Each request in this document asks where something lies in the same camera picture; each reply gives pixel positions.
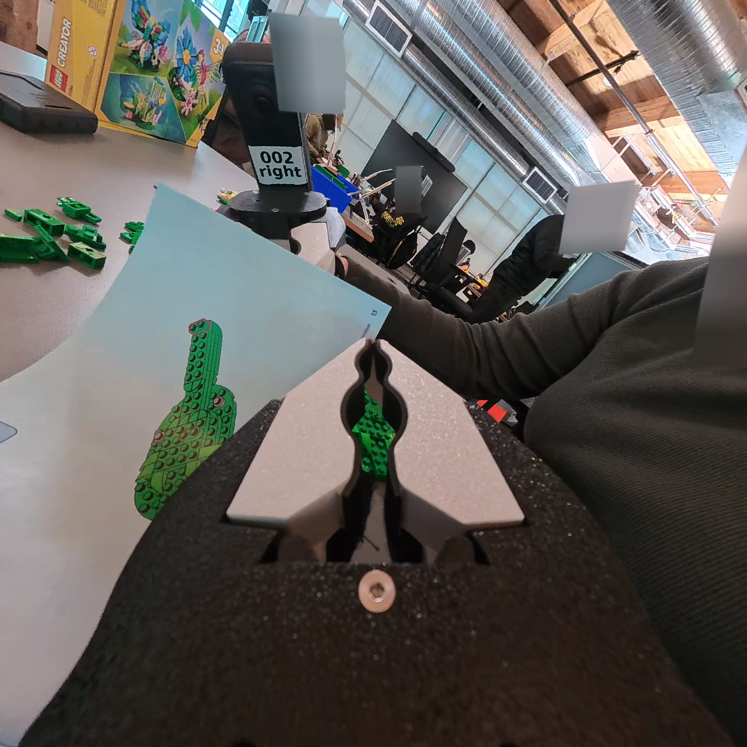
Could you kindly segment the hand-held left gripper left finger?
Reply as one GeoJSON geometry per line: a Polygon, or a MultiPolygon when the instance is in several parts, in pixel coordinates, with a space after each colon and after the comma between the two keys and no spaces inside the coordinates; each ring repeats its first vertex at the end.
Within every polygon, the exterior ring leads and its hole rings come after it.
{"type": "Polygon", "coordinates": [[[319,559],[351,559],[370,500],[356,487],[350,422],[365,408],[373,345],[355,342],[287,393],[227,509],[231,523],[301,537],[319,559]]]}

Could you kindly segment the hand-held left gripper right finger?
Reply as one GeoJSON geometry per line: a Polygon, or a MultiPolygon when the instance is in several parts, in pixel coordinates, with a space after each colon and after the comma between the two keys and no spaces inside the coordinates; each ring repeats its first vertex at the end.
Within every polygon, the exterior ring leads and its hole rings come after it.
{"type": "Polygon", "coordinates": [[[396,350],[375,344],[388,450],[385,526],[394,563],[420,563],[472,532],[515,528],[524,513],[462,397],[396,350]]]}

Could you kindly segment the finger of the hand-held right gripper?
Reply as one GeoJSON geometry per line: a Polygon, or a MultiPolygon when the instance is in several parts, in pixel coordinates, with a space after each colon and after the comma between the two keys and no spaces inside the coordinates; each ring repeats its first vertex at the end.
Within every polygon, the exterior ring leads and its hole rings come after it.
{"type": "Polygon", "coordinates": [[[338,250],[330,245],[327,223],[305,223],[289,233],[289,247],[294,256],[329,273],[335,274],[338,250]]]}

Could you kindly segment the green brick leaf build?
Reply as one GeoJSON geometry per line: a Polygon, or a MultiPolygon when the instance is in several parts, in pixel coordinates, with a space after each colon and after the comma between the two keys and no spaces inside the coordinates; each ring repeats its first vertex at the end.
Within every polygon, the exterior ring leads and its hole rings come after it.
{"type": "Polygon", "coordinates": [[[352,428],[352,435],[360,446],[362,471],[376,481],[385,482],[388,477],[388,450],[396,433],[385,419],[382,407],[370,397],[367,385],[363,391],[365,409],[352,428]]]}

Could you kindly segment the blue plastic bin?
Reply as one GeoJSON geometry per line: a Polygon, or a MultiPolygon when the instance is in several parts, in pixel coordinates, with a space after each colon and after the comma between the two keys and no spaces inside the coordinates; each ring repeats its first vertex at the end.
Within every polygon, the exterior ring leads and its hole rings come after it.
{"type": "Polygon", "coordinates": [[[330,206],[342,214],[357,198],[359,188],[343,176],[334,175],[319,163],[312,165],[313,189],[330,201],[330,206]]]}

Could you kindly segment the white instruction booklet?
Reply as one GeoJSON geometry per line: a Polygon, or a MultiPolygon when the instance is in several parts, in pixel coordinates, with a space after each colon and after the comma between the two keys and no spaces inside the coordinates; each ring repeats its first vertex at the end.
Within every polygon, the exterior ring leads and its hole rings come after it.
{"type": "Polygon", "coordinates": [[[151,520],[389,307],[165,185],[93,315],[2,382],[2,745],[69,675],[151,520]]]}

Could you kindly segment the colourful toy box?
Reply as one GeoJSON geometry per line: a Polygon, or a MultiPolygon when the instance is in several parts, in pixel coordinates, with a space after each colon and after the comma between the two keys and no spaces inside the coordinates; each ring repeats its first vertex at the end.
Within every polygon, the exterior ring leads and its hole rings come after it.
{"type": "Polygon", "coordinates": [[[46,82],[100,126],[196,147],[229,38],[190,1],[57,1],[46,82]]]}

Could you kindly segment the large black screen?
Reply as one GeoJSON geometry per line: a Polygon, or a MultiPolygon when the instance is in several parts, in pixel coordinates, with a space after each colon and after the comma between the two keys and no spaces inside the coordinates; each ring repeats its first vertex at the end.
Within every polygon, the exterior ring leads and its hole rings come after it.
{"type": "Polygon", "coordinates": [[[396,167],[422,168],[421,216],[424,230],[436,233],[462,199],[466,186],[456,176],[455,167],[419,133],[410,135],[391,121],[361,174],[373,186],[396,176],[396,167]]]}

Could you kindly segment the black rectangular device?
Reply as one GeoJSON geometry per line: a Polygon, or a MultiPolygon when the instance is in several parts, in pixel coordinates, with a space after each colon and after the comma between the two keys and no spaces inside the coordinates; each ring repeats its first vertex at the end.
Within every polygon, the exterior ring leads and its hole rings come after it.
{"type": "Polygon", "coordinates": [[[97,116],[46,82],[1,71],[1,121],[26,134],[92,135],[97,116]]]}

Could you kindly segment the cluster of small green bricks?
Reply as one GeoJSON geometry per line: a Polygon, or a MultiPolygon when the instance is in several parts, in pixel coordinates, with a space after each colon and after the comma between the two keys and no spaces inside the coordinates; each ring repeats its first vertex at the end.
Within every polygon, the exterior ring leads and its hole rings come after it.
{"type": "Polygon", "coordinates": [[[102,217],[70,196],[58,197],[56,208],[56,213],[42,209],[3,209],[2,216],[23,230],[1,233],[1,262],[13,265],[74,262],[90,270],[102,270],[107,262],[107,243],[100,229],[102,217]]]}

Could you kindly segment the white duct vent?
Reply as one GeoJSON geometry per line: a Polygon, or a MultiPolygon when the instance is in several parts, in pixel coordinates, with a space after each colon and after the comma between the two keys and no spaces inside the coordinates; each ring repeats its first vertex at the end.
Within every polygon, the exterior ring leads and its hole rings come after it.
{"type": "Polygon", "coordinates": [[[375,1],[365,20],[365,27],[396,58],[401,59],[412,40],[412,32],[381,1],[375,1]]]}
{"type": "Polygon", "coordinates": [[[533,167],[521,183],[542,204],[546,204],[557,192],[555,183],[537,167],[533,167]]]}

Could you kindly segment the silver air duct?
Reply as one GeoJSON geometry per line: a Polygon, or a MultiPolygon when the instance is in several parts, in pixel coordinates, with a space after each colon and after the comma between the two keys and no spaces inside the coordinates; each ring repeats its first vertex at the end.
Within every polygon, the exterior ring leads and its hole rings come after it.
{"type": "Polygon", "coordinates": [[[611,174],[615,154],[591,117],[497,2],[436,2],[444,30],[461,32],[475,61],[507,76],[584,170],[611,174]]]}
{"type": "Polygon", "coordinates": [[[430,60],[413,44],[406,47],[400,62],[407,73],[425,89],[458,124],[475,139],[488,154],[519,182],[525,180],[535,166],[509,143],[490,122],[473,107],[467,97],[456,89],[430,60]]]}
{"type": "Polygon", "coordinates": [[[609,1],[679,114],[722,173],[745,148],[745,36],[726,1],[609,1]]]}

